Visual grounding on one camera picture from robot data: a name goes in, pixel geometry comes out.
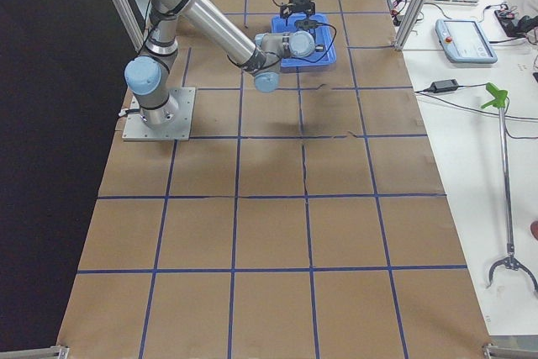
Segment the blue plastic tray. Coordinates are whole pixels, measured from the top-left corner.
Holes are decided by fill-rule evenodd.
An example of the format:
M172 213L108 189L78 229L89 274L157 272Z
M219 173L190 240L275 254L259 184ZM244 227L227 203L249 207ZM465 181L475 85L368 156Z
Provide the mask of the blue plastic tray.
M335 29L329 24L326 16L322 13L316 13L311 17L311 19L324 23L323 27L317 28L314 32L297 31L294 22L303 18L303 14L294 14L288 19L287 25L279 16L272 18L272 33L289 35L291 57L282 60L282 69L328 66L336 61Z

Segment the lower usb hub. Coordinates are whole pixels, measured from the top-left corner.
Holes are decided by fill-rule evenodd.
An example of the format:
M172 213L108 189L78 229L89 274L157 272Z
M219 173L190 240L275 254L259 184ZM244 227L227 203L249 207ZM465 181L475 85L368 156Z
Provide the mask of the lower usb hub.
M407 0L386 0L392 18L399 15L407 5Z

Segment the black power adapter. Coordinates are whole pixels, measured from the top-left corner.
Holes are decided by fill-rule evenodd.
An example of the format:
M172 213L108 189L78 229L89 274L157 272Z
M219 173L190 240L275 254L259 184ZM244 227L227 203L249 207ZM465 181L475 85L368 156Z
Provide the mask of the black power adapter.
M459 88L456 79L440 80L431 83L430 90L433 93L454 92Z

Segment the teach pendant tablet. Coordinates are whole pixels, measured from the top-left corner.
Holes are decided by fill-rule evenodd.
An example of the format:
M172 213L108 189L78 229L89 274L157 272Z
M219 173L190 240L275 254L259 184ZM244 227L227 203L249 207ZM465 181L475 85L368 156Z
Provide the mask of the teach pendant tablet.
M452 63L491 65L498 61L482 27L476 21L438 19L435 33L447 59Z

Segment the brown paper table cover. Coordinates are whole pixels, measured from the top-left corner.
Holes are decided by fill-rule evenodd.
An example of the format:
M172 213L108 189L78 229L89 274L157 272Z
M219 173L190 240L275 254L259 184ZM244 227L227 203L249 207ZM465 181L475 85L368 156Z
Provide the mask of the brown paper table cover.
M113 138L72 358L479 358L488 340L384 0L315 0L336 61L262 93L180 26L191 139Z

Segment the black device with red parts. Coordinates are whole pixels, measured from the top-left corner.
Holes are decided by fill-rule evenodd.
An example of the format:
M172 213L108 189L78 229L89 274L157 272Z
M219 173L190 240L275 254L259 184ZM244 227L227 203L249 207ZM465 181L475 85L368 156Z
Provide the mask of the black device with red parts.
M507 37L527 39L532 45L537 44L537 17L517 17L508 9L496 10L494 15Z

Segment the green handled reacher grabber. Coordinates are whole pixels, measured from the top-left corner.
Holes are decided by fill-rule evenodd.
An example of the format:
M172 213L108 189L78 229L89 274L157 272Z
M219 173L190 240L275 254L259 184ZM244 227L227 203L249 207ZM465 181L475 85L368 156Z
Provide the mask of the green handled reacher grabber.
M534 294L537 295L537 280L532 271L522 264L515 257L515 245L514 245L514 229L513 229L513 216L512 216L512 203L510 194L510 180L509 180L509 155L507 144L507 127L505 122L505 112L508 100L508 92L506 90L498 88L495 84L487 82L486 91L493 97L490 101L483 104L481 108L493 107L498 110L498 124L499 124L499 136L500 136L500 148L501 148L501 161L504 176L504 202L505 202L505 226L506 226L506 257L497 260L491 265L488 270L488 287L493 285L493 277L495 270L498 267L505 267L511 271L523 271L525 272L533 285Z

